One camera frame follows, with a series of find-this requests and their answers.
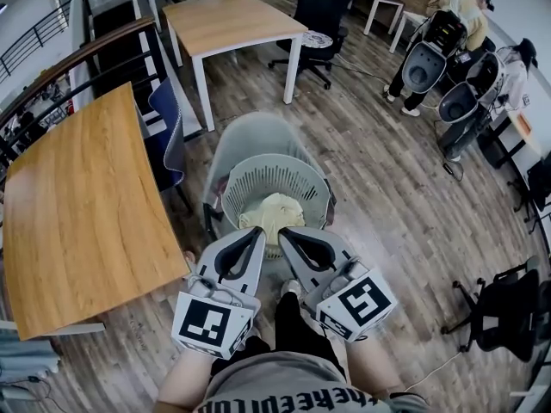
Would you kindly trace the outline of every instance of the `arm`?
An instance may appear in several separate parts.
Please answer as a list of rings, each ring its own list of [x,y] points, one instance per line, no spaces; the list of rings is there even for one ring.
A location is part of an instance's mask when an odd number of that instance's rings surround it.
[[[192,411],[205,397],[214,358],[184,349],[163,381],[155,413]]]
[[[383,397],[402,386],[390,356],[372,336],[367,340],[346,343],[350,382],[361,391]]]
[[[442,7],[442,2],[440,0],[430,0],[427,4],[427,16],[431,17],[437,10]]]

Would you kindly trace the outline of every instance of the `wooden floor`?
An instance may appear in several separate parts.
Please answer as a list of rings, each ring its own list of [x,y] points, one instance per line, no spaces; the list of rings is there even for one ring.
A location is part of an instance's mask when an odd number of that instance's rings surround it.
[[[288,14],[294,0],[265,0]],[[386,80],[393,76],[401,53],[388,52],[390,37],[374,26],[362,34],[365,18],[347,15],[350,36],[342,55]],[[387,104],[382,83],[358,72],[334,67],[332,88],[323,89],[312,74],[300,75],[292,104],[282,102],[286,67],[273,71],[269,60],[284,58],[276,45],[249,47],[205,60],[207,85],[217,131],[189,142],[186,188],[200,212],[200,195],[220,133],[238,115],[265,110],[286,118],[329,176],[338,198],[331,231],[343,236],[368,267],[382,269],[400,306],[385,322],[381,340],[392,354],[404,387],[421,380],[457,352],[460,336],[442,337],[444,324],[466,314],[452,280],[474,287],[537,254],[546,259],[542,235],[529,236],[523,216],[511,208],[517,197],[506,186],[512,171],[490,168],[471,148],[462,159],[461,183],[442,168],[433,122],[401,116],[401,101]],[[336,64],[345,65],[335,60]],[[189,66],[183,79],[191,81]],[[196,96],[187,90],[196,105]],[[425,102],[436,105],[434,95]],[[436,124],[441,133],[445,126]],[[183,248],[201,251],[205,239],[198,218],[183,219],[177,197],[168,200]],[[59,337],[58,374],[48,381],[67,412],[148,412],[158,385],[178,356],[170,340],[176,293],[173,283],[100,317],[101,334]],[[4,292],[4,319],[11,319]],[[467,332],[461,335],[465,340]],[[511,411],[509,391],[523,390],[530,365],[507,350],[482,353],[476,345],[416,387],[442,412]],[[45,388],[27,384],[44,394]],[[7,411],[58,411],[45,403],[11,402]]]

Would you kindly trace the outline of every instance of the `gray t-shirt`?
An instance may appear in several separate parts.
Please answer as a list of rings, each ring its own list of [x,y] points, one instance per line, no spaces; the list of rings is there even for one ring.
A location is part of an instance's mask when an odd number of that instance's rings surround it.
[[[309,354],[273,352],[232,364],[207,388],[197,413],[425,413],[418,395],[400,393],[384,401],[346,384],[328,360]]]

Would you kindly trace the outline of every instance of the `white shirt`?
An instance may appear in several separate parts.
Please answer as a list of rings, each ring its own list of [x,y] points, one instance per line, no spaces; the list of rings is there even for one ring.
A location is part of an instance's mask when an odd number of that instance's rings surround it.
[[[521,60],[520,54],[510,47],[500,49],[498,57],[505,63],[505,80],[500,93],[501,95],[509,95],[507,102],[512,109],[518,110],[523,107],[528,71]]]

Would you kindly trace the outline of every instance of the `black pants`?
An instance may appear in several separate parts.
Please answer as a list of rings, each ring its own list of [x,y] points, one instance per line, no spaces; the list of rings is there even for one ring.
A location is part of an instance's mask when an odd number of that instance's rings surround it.
[[[438,146],[446,159],[455,159],[471,145],[474,139],[492,122],[488,111],[479,109],[470,117],[452,124],[438,140]]]
[[[339,372],[345,375],[338,364],[331,342],[318,335],[306,324],[300,314],[299,300],[294,293],[286,293],[275,310],[275,351],[298,352],[325,358],[332,362]],[[216,360],[213,363],[211,376],[229,367],[231,364],[258,354],[270,352],[269,345],[258,336],[251,336],[245,343],[245,350],[237,351],[228,361]]]
[[[413,48],[420,42],[421,39],[419,37],[413,42],[412,48],[406,54],[404,61],[396,72],[396,75],[394,75],[394,79],[390,84],[390,89],[388,89],[388,93],[392,96],[395,96],[396,98],[400,96],[400,94],[402,93],[402,89],[404,88],[404,80],[402,79],[402,70],[404,69],[404,64],[406,63],[407,57],[409,57],[410,53],[412,53]],[[417,106],[421,102],[423,102],[424,98],[427,96],[427,93],[429,92],[412,93],[410,97],[404,101],[404,107],[408,110],[413,110],[414,108],[417,108]]]

